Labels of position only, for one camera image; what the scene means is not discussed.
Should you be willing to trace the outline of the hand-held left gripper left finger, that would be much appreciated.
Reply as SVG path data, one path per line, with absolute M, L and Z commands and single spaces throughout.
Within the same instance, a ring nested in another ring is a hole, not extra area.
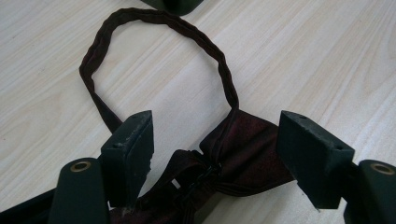
M 125 120 L 101 148 L 106 196 L 112 207 L 133 207 L 154 153 L 150 110 Z

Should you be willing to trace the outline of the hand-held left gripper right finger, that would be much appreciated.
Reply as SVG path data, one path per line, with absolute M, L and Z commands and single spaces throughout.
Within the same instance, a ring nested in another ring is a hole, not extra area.
M 355 150 L 306 116 L 283 110 L 276 153 L 319 209 L 335 209 Z

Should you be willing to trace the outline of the dark maroon bow tie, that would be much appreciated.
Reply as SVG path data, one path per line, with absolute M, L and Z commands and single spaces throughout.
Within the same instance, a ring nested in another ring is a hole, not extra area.
M 163 11 L 123 8 L 99 29 L 80 67 L 80 76 L 105 125 L 113 134 L 124 122 L 96 93 L 93 73 L 104 60 L 114 30 L 129 21 L 166 24 L 193 39 L 219 64 L 231 110 L 201 142 L 198 150 L 176 150 L 163 174 L 133 207 L 112 207 L 111 224 L 193 224 L 195 213 L 216 193 L 244 197 L 288 183 L 292 176 L 276 154 L 278 128 L 239 108 L 223 52 L 196 27 Z

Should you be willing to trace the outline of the black metal rack wooden base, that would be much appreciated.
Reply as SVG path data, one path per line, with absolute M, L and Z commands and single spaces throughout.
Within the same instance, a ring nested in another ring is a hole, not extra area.
M 155 9 L 184 16 L 194 11 L 204 0 L 141 0 Z

